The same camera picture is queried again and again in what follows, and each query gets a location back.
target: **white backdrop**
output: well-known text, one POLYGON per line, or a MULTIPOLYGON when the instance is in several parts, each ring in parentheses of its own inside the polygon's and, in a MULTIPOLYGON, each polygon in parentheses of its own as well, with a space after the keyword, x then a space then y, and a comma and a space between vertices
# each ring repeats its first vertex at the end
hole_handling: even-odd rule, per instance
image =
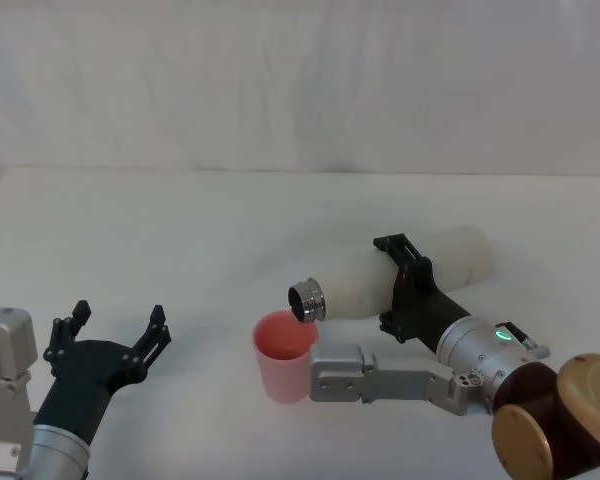
POLYGON ((0 0, 0 164, 600 174, 600 0, 0 0))

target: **white tabletop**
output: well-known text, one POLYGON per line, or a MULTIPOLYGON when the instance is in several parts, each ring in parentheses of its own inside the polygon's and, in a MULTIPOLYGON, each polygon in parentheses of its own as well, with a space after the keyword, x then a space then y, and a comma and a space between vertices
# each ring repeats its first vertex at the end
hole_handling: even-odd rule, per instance
MULTIPOLYGON (((94 480, 505 479, 487 415, 424 402, 281 406, 250 343, 289 285, 374 236, 465 223, 489 236, 497 264, 457 301, 548 342, 553 367, 600 352, 600 178, 16 168, 0 182, 0 306, 32 314, 42 351, 51 320, 79 299, 93 309, 81 338, 125 344, 164 305, 173 342, 111 402, 94 480)), ((321 335, 426 354, 377 320, 333 321, 321 335)), ((32 374, 35 409, 52 377, 41 360, 32 374)))

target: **pink cup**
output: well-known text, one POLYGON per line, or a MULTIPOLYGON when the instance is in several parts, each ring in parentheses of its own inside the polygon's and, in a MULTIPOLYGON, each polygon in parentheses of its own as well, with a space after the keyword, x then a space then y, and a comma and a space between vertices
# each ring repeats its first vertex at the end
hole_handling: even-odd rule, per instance
POLYGON ((309 350, 318 340, 313 323, 300 323, 290 311, 273 312, 253 329, 262 383, 271 400, 293 403, 309 393, 309 350))

